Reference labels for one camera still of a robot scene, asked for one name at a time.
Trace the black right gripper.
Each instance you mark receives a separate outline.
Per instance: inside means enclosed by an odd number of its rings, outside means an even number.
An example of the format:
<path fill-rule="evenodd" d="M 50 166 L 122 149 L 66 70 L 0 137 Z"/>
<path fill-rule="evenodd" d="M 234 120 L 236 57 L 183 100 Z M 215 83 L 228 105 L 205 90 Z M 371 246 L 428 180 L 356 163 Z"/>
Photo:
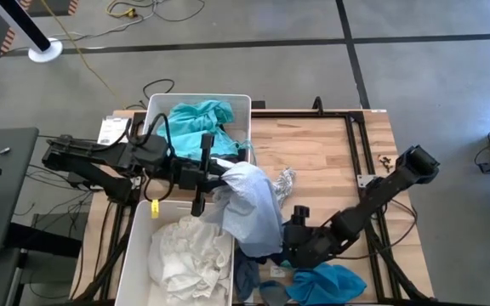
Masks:
<path fill-rule="evenodd" d="M 313 269 L 347 250 L 347 237 L 337 226 L 341 212 L 318 227 L 305 224 L 309 216 L 308 207 L 294 206 L 283 226 L 282 255 L 293 268 Z"/>

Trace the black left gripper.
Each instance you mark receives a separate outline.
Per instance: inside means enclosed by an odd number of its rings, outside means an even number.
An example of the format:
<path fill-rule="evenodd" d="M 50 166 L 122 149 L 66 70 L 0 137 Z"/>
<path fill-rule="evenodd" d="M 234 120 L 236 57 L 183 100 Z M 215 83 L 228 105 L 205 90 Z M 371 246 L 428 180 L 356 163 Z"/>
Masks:
<path fill-rule="evenodd" d="M 200 217 L 204 212 L 207 193 L 210 193 L 215 188 L 227 185 L 220 176 L 226 173 L 228 169 L 212 165 L 210 154 L 213 144 L 214 135 L 205 133 L 202 135 L 200 143 L 200 148 L 202 149 L 201 160 L 180 160 L 178 186 L 182 190 L 196 191 L 191 206 L 191 215 L 194 217 Z"/>

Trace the dark navy knit cloth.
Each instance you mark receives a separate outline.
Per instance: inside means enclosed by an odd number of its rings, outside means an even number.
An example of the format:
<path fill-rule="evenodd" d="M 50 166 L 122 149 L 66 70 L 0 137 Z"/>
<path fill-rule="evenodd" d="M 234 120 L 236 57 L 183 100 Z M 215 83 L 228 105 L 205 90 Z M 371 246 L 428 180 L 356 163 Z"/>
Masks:
<path fill-rule="evenodd" d="M 287 260 L 284 252 L 272 253 L 269 256 L 269 259 L 277 266 L 280 267 L 288 267 L 291 266 L 289 261 Z"/>

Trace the bright blue fuzzy cloth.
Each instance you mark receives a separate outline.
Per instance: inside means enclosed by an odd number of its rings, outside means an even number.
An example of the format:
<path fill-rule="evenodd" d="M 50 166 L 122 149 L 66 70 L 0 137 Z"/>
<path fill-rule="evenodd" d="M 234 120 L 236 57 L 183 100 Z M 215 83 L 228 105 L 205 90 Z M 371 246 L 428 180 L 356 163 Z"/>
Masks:
<path fill-rule="evenodd" d="M 359 297 L 367 286 L 345 266 L 321 263 L 314 269 L 296 269 L 286 293 L 301 306 L 338 304 Z"/>

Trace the light blue shirt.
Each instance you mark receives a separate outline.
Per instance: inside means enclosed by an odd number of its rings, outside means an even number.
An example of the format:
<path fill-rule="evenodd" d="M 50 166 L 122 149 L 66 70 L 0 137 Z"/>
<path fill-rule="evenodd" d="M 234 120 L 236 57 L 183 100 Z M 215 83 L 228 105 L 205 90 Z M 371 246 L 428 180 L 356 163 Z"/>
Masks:
<path fill-rule="evenodd" d="M 265 172 L 241 161 L 221 176 L 224 185 L 214 189 L 214 206 L 201 220 L 217 224 L 238 242 L 251 258 L 282 251 L 282 214 L 272 183 Z"/>

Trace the teal garment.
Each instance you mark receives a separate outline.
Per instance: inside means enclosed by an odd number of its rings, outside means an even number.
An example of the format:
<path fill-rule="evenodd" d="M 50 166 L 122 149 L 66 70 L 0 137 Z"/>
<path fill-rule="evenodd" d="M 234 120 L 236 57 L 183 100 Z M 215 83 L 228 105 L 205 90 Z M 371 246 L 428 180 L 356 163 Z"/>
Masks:
<path fill-rule="evenodd" d="M 202 136 L 206 133 L 214 136 L 211 147 L 212 157 L 237 157 L 241 150 L 251 148 L 249 140 L 239 141 L 232 138 L 225 125 L 236 120 L 231 104 L 217 99 L 205 100 L 196 104 L 179 103 L 168 115 L 169 135 L 165 122 L 155 128 L 156 135 L 172 143 L 174 153 L 200 161 L 202 157 Z"/>

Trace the white garment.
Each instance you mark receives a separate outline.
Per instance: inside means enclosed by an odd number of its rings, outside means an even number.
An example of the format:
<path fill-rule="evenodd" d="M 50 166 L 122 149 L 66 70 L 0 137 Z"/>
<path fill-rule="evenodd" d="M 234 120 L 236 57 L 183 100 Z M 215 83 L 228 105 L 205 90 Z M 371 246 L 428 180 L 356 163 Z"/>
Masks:
<path fill-rule="evenodd" d="M 190 215 L 151 236 L 148 270 L 167 306 L 226 306 L 233 237 Z"/>

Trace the grey ribbed sock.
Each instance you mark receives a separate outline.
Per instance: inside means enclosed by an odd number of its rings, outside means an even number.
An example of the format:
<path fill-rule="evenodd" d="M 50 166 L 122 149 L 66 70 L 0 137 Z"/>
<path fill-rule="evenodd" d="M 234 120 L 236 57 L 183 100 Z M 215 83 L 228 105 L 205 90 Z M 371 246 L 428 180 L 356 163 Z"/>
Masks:
<path fill-rule="evenodd" d="M 268 280 L 259 285 L 259 295 L 265 306 L 285 306 L 290 300 L 286 287 L 275 280 Z"/>

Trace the black-and-white striped cloth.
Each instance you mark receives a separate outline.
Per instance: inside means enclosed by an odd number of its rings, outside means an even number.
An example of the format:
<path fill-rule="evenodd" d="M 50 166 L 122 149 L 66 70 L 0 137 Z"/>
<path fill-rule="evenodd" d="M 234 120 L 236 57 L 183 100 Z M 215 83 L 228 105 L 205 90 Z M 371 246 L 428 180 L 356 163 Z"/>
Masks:
<path fill-rule="evenodd" d="M 291 167 L 286 167 L 281 170 L 276 180 L 272 183 L 277 204 L 280 208 L 283 207 L 284 202 L 290 197 L 295 178 L 296 172 Z"/>

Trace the white perforated laundry basket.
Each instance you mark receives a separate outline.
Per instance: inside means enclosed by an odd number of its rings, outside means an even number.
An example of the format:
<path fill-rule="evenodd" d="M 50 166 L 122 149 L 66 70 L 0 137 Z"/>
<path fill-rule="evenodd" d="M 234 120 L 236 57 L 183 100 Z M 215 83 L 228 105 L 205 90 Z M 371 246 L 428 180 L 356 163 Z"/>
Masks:
<path fill-rule="evenodd" d="M 198 104 L 207 100 L 218 100 L 228 102 L 234 114 L 234 122 L 223 125 L 225 132 L 238 143 L 245 143 L 247 162 L 254 161 L 254 154 L 250 149 L 251 143 L 251 106 L 252 100 L 246 94 L 226 94 L 226 93 L 155 93 L 148 103 L 145 123 L 141 134 L 147 132 L 149 125 L 158 113 L 166 116 L 178 104 L 189 105 Z"/>

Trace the blue-grey knit cloth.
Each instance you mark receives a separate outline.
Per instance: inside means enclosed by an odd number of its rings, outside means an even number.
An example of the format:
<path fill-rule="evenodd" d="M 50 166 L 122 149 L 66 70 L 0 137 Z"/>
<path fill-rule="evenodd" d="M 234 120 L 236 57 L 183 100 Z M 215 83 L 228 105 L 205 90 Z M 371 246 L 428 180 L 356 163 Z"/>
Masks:
<path fill-rule="evenodd" d="M 259 264 L 247 257 L 241 249 L 236 249 L 233 266 L 236 298 L 239 302 L 245 302 L 253 293 L 254 288 L 259 286 Z"/>

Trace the white weave-pattern laundry basket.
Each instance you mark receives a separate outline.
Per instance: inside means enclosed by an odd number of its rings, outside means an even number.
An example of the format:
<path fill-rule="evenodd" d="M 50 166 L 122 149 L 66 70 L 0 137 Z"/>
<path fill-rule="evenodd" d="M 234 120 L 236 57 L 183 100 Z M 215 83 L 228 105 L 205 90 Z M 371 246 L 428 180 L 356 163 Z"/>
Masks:
<path fill-rule="evenodd" d="M 212 207 L 212 204 L 207 204 L 205 211 Z M 159 217 L 156 219 L 151 218 L 150 201 L 142 201 L 138 205 L 123 262 L 115 306 L 167 306 L 162 300 L 159 288 L 149 275 L 147 259 L 151 247 L 151 236 L 165 224 L 174 223 L 188 215 L 192 216 L 191 204 L 186 201 L 159 202 Z M 233 263 L 234 250 L 230 299 L 226 306 L 232 306 Z"/>

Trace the white paper sheet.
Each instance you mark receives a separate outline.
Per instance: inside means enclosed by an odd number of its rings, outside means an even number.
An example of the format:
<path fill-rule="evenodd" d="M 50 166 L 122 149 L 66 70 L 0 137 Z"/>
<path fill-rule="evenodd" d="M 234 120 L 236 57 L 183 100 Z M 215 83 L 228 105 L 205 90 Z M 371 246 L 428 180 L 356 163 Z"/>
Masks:
<path fill-rule="evenodd" d="M 129 119 L 120 116 L 106 116 L 101 123 L 97 139 L 99 145 L 112 145 L 115 142 L 127 143 L 125 127 Z"/>

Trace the white pole round base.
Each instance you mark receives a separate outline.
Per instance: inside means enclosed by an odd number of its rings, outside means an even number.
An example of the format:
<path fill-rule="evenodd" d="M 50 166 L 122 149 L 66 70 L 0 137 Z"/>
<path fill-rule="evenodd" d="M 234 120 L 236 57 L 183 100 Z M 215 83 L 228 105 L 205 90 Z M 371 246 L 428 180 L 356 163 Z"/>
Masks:
<path fill-rule="evenodd" d="M 36 63 L 46 63 L 59 57 L 63 44 L 46 37 L 17 0 L 0 0 L 0 16 L 29 43 L 28 57 Z"/>

